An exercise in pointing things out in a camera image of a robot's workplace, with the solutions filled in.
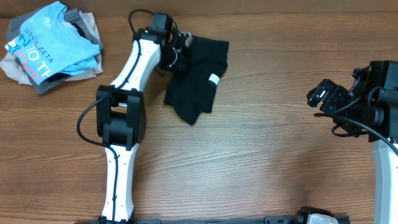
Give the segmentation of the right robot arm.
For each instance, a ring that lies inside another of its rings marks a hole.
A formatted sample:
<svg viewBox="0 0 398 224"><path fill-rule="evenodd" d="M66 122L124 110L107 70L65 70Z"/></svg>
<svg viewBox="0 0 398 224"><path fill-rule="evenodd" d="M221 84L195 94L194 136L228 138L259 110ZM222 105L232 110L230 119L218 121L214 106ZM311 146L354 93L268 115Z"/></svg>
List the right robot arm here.
<svg viewBox="0 0 398 224"><path fill-rule="evenodd" d="M376 168L375 223L397 223L397 62L354 68L350 89L330 79L307 93L307 104L331 118L343 138L367 135Z"/></svg>

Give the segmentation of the black t-shirt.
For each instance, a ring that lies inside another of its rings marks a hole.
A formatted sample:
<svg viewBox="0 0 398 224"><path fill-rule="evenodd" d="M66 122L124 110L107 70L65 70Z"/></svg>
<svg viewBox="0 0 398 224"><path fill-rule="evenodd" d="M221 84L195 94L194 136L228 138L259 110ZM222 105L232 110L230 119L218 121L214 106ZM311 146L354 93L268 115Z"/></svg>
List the black t-shirt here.
<svg viewBox="0 0 398 224"><path fill-rule="evenodd" d="M188 49L186 73L175 74L164 103L190 125L200 113L211 113L217 86L228 67L229 42L194 36Z"/></svg>

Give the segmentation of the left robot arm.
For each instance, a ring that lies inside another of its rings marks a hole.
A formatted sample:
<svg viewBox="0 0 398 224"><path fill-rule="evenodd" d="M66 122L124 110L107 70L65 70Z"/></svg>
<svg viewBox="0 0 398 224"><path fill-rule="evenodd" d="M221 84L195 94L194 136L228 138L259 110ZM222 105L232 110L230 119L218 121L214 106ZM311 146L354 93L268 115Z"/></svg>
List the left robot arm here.
<svg viewBox="0 0 398 224"><path fill-rule="evenodd" d="M168 14L154 12L151 26L133 32L131 54L110 85L96 92L96 124L107 159L106 199L98 223L132 223L134 160L146 133L144 88L156 68L183 74L191 33Z"/></svg>

